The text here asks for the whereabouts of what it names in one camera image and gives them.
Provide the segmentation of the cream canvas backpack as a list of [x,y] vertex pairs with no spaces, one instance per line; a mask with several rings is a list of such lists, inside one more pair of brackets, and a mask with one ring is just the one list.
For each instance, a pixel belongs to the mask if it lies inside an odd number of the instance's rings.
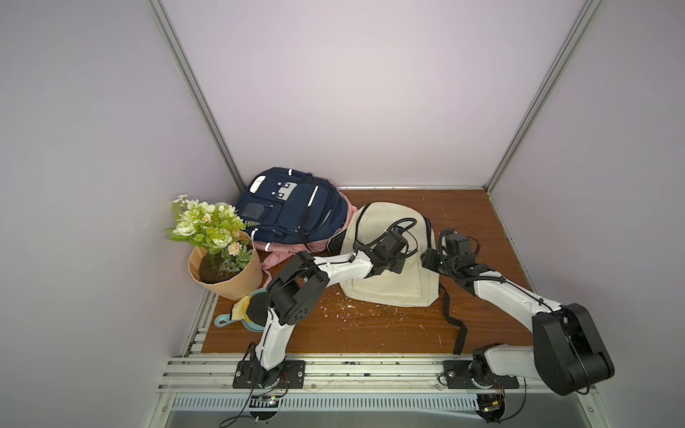
[[344,233],[337,235],[326,250],[331,255],[350,253],[355,239],[368,244],[380,237],[392,223],[404,218],[417,221],[410,230],[417,239],[417,253],[405,260],[401,274],[386,271],[380,276],[342,282],[341,287],[347,297],[386,306],[426,308],[447,292],[440,284],[440,274],[425,269],[420,259],[428,248],[437,247],[433,226],[428,218],[410,207],[387,202],[363,206],[354,214]]

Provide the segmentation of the navy blue backpack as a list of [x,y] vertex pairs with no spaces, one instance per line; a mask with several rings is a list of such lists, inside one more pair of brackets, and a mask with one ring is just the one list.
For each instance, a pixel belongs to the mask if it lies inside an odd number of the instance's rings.
[[302,244],[311,251],[344,227],[351,205],[328,180],[296,169],[260,173],[242,194],[235,212],[254,242]]

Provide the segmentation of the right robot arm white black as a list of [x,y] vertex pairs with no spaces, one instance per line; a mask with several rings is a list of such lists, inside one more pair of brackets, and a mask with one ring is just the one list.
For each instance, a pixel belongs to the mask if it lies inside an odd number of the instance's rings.
[[513,317],[533,336],[532,345],[492,344],[473,352],[467,369],[483,389],[503,377],[540,380],[558,395],[588,393],[612,378],[615,366],[592,315],[578,303],[561,304],[512,282],[477,261],[470,237],[444,229],[421,256],[425,269],[451,278],[463,290]]

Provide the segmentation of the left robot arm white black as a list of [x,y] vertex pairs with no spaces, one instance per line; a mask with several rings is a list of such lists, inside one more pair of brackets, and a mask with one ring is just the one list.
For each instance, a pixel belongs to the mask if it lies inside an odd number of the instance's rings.
[[308,317],[330,285],[386,271],[400,274],[405,260],[417,252],[409,249],[404,236],[416,224],[415,219],[400,219],[370,243],[354,240],[350,253],[335,257],[297,253],[267,287],[266,324],[250,354],[256,380],[266,383],[280,373],[295,326]]

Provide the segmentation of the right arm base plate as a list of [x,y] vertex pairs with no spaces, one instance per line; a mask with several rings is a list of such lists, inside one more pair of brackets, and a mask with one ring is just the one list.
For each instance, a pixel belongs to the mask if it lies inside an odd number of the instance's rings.
[[446,360],[442,363],[442,372],[438,381],[449,389],[511,389],[520,387],[515,376],[497,376],[492,374],[479,361]]

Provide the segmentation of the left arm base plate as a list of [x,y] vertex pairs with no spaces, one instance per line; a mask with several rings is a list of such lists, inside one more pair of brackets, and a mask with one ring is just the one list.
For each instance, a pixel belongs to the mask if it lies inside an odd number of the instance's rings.
[[306,372],[304,360],[285,360],[273,369],[264,369],[259,362],[241,361],[237,365],[232,387],[241,389],[302,389]]

